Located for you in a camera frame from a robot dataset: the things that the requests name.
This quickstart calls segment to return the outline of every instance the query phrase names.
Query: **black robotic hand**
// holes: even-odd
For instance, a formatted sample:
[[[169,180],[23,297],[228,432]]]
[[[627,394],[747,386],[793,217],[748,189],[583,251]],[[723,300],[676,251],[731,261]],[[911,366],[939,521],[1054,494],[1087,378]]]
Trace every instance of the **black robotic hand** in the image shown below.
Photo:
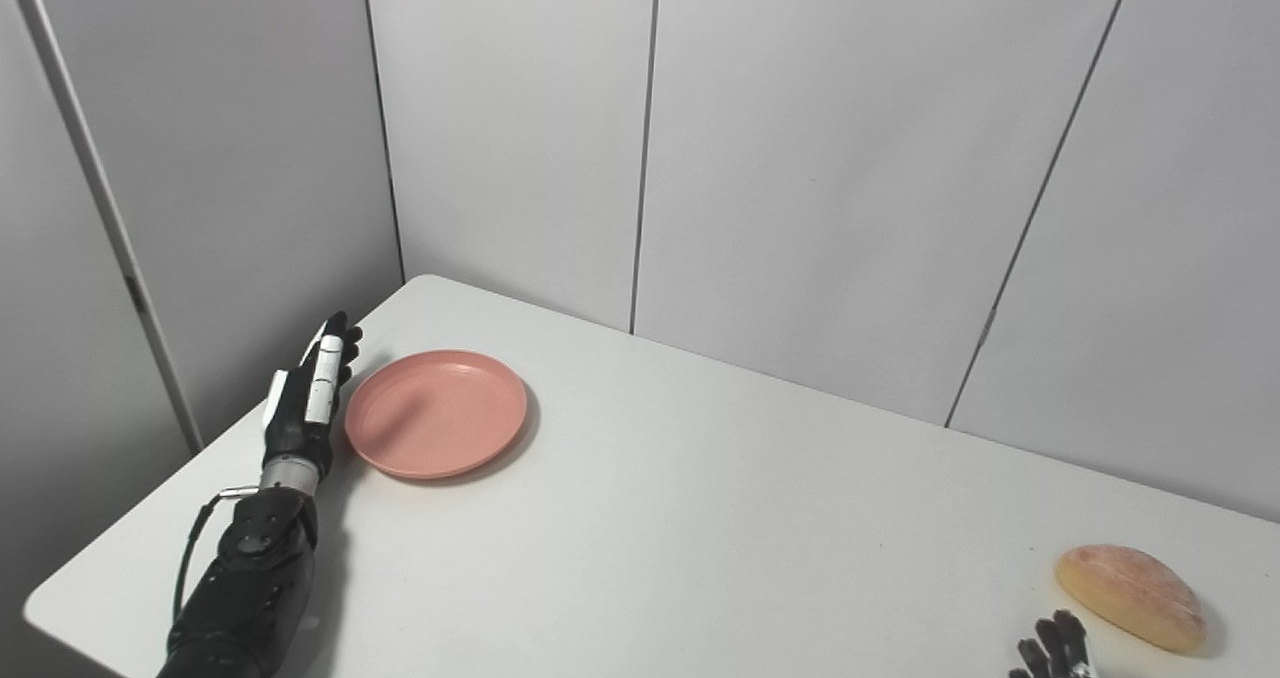
[[[1071,611],[1059,610],[1052,620],[1038,620],[1036,633],[1039,642],[1027,638],[1018,643],[1027,669],[1011,669],[1009,678],[1097,678],[1089,664],[1084,624]]]
[[[270,678],[284,663],[315,574],[314,495],[333,464],[329,427],[338,388],[360,353],[360,327],[334,313],[302,363],[279,371],[262,418],[257,487],[228,487],[197,514],[174,587],[174,624],[160,678]],[[188,560],[219,500],[239,499],[218,556],[182,605]]]
[[[317,481],[329,473],[329,427],[338,412],[338,388],[351,379],[349,363],[360,356],[361,336],[360,327],[347,327],[347,312],[339,310],[320,327],[302,363],[275,374],[262,417],[264,467],[296,458],[315,464]]]

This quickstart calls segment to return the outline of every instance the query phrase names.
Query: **robotic arm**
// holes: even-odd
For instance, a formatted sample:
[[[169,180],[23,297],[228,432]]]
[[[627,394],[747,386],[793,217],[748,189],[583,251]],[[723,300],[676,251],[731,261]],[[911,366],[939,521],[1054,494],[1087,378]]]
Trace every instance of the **robotic arm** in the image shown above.
[[[284,663],[311,595],[317,541],[312,496],[333,464],[330,420],[360,339],[360,327],[348,330],[347,313],[334,313],[302,363],[275,374],[264,413],[261,481],[220,491],[197,517],[174,596],[169,659],[159,678],[269,678]],[[224,498],[241,499],[232,524],[179,609],[195,539]]]

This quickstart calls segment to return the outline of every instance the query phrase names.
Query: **bread roll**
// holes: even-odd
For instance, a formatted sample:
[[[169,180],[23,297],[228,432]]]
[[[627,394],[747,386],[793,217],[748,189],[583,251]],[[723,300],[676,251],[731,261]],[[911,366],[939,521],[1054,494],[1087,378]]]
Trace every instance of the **bread roll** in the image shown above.
[[[1207,637],[1196,594],[1167,565],[1124,546],[1062,554],[1057,582],[1085,608],[1167,651],[1198,651]]]

